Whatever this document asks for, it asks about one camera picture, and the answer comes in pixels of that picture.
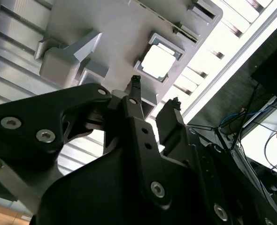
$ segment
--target screw hole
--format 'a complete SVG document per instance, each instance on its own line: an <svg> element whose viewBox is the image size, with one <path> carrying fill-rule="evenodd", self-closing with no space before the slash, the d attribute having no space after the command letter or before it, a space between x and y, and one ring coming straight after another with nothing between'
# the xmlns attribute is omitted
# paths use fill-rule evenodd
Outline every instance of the screw hole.
<svg viewBox="0 0 277 225"><path fill-rule="evenodd" d="M7 125L12 125L12 126L15 126L16 125L16 122L14 120L8 120L6 122Z"/></svg>
<svg viewBox="0 0 277 225"><path fill-rule="evenodd" d="M162 191L159 186L155 186L154 189L156 190L157 193L160 193Z"/></svg>
<svg viewBox="0 0 277 225"><path fill-rule="evenodd" d="M145 144L145 147L148 148L148 149L151 149L151 148L152 148L152 146L151 146L149 143L146 143L146 144Z"/></svg>
<svg viewBox="0 0 277 225"><path fill-rule="evenodd" d="M142 131L143 131L145 134L148 134L148 133L149 133L148 130L145 129L145 128L142 128Z"/></svg>
<svg viewBox="0 0 277 225"><path fill-rule="evenodd" d="M214 177L213 174L209 170L206 170L206 173L208 174L209 177Z"/></svg>
<svg viewBox="0 0 277 225"><path fill-rule="evenodd" d="M51 138L51 135L50 135L50 134L48 134L47 132L42 133L42 135L41 135L41 136L42 136L42 137L45 137L45 138L47 138L47 139Z"/></svg>

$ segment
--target rectangular opening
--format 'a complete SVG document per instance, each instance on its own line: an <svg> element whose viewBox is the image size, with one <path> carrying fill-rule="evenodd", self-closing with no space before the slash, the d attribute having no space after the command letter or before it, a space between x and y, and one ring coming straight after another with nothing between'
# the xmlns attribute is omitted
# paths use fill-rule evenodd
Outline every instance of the rectangular opening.
<svg viewBox="0 0 277 225"><path fill-rule="evenodd" d="M185 36L187 39L193 41L194 43L197 43L197 39L193 38L191 35L188 35L186 32L184 32L182 29L177 28L177 31L182 34L183 36Z"/></svg>
<svg viewBox="0 0 277 225"><path fill-rule="evenodd" d="M201 12L203 12L205 15L207 15L212 20L215 18L215 14L209 12L207 9L205 9L202 5L199 3L195 3L195 6L197 9L199 9Z"/></svg>

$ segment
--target wooden floor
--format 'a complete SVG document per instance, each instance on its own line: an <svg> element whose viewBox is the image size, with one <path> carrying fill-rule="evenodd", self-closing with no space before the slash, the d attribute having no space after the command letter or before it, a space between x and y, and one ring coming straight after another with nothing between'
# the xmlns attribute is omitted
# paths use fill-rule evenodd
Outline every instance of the wooden floor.
<svg viewBox="0 0 277 225"><path fill-rule="evenodd" d="M246 107L254 87L257 85L251 75L276 49L277 29L190 123L216 127L226 116L238 113L242 108ZM250 111L256 112L260 110L272 96L265 89L259 88L256 93L256 100L252 103ZM223 131L225 133L238 132L239 127L240 124L238 122L232 123L231 127L227 126ZM217 140L213 132L202 130L198 130L198 132L213 142Z"/></svg>
<svg viewBox="0 0 277 225"><path fill-rule="evenodd" d="M0 207L0 225L29 225L29 216Z"/></svg>

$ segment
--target black metal bracket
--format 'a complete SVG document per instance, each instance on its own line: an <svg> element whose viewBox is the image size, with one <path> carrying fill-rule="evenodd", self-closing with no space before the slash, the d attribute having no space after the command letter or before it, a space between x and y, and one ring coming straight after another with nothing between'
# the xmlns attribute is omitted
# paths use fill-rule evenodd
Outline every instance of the black metal bracket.
<svg viewBox="0 0 277 225"><path fill-rule="evenodd" d="M184 124L177 99L156 118L161 155L144 120L139 77L131 82L122 99L87 84L0 105L0 181L12 193L27 194L17 197L34 210L31 224L70 225L75 218L91 224L239 224L241 217L244 224L277 224L277 207L247 177L250 168L240 168L226 148L203 146ZM58 176L63 145L94 129L105 131L105 154ZM41 130L51 133L41 139Z"/></svg>

